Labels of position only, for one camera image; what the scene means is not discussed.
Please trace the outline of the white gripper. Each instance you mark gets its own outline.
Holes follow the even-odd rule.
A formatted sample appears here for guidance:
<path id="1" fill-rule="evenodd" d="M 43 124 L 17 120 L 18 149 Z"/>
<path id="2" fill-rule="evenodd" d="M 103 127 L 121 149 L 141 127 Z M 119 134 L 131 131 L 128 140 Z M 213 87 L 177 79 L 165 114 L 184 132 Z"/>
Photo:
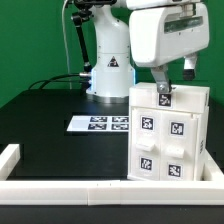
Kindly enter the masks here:
<path id="1" fill-rule="evenodd" d="M 198 59 L 195 52 L 209 44 L 205 4 L 135 10 L 129 19 L 129 30 L 133 60 L 139 67 L 153 67 L 151 73 L 159 94 L 172 91 L 166 63 L 184 57 L 183 79 L 195 79 Z"/>

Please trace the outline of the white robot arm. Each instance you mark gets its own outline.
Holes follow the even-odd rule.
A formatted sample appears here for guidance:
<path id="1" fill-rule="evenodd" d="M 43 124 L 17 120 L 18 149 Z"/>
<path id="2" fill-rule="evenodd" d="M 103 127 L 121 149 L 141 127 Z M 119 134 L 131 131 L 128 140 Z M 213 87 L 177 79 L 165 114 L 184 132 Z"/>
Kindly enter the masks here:
<path id="1" fill-rule="evenodd" d="M 135 70 L 148 67 L 157 91 L 172 91 L 167 64 L 183 58 L 183 77 L 195 77 L 197 52 L 209 44 L 208 10 L 202 0 L 117 0 L 131 11 L 128 23 L 100 4 L 91 8 L 97 41 L 97 63 L 87 96 L 104 103 L 128 100 Z"/>

